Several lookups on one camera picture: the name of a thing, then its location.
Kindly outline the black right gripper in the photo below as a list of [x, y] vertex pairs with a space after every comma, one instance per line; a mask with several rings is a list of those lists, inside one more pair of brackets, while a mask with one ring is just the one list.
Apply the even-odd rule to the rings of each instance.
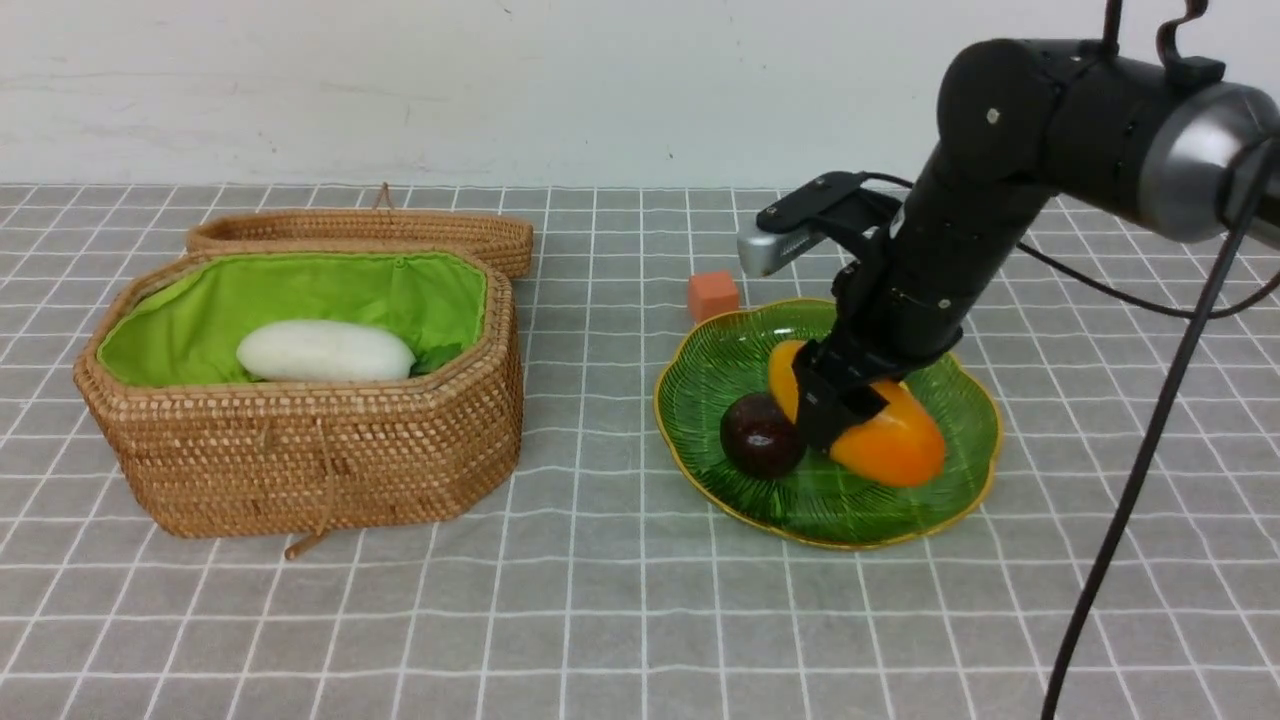
[[794, 425], [822, 454], [887, 409], [872, 382], [902, 380], [964, 336], [963, 310], [946, 287], [961, 264], [963, 236], [911, 234], [899, 243], [847, 234], [833, 241], [852, 258], [832, 283], [836, 319], [823, 340], [806, 346], [805, 366], [794, 370]]

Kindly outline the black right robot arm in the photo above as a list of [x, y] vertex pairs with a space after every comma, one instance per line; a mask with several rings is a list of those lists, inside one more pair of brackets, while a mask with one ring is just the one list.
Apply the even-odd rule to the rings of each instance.
[[835, 279], [829, 333], [792, 364], [800, 436], [832, 454], [886, 409], [874, 382], [950, 351], [1057, 195], [1180, 243], [1244, 225], [1247, 192], [1272, 183], [1263, 152], [1277, 141], [1277, 104], [1221, 68], [1106, 56], [1084, 41], [965, 47], [940, 86], [938, 141], [892, 219], [872, 237], [831, 205], [806, 219], [854, 242], [854, 264]]

